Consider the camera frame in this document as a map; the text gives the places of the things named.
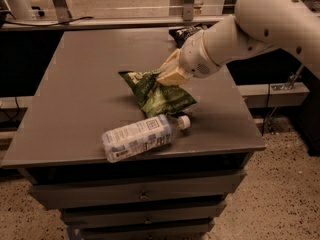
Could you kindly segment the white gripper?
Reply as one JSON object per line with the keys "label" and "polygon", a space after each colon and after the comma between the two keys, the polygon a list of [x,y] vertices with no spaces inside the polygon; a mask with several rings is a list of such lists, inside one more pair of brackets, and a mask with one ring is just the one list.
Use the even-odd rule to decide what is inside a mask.
{"label": "white gripper", "polygon": [[220,67],[208,55],[203,36],[204,31],[200,30],[180,50],[176,49],[158,69],[156,81],[164,86],[179,86],[192,77],[206,78],[217,73]]}

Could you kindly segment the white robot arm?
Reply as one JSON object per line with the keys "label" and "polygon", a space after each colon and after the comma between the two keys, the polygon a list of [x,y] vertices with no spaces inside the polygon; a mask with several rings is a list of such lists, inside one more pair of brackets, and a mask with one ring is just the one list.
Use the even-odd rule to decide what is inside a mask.
{"label": "white robot arm", "polygon": [[320,74],[320,17],[301,0],[237,0],[234,14],[190,36],[159,68],[157,81],[182,85],[235,60],[282,49]]}

